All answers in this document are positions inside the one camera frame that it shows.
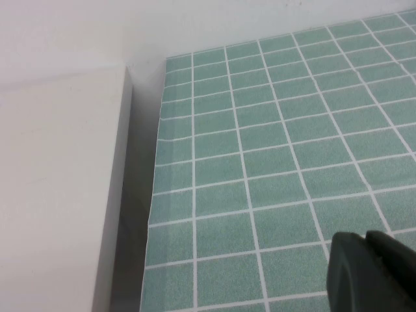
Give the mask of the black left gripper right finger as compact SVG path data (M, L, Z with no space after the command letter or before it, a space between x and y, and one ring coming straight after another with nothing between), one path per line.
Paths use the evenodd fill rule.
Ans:
M365 240L398 285L406 305L415 311L415 251L381 231L368 231Z

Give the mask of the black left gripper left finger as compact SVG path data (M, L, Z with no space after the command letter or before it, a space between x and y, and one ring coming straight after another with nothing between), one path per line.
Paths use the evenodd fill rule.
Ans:
M411 311L365 237L337 232L332 238L326 280L330 310Z

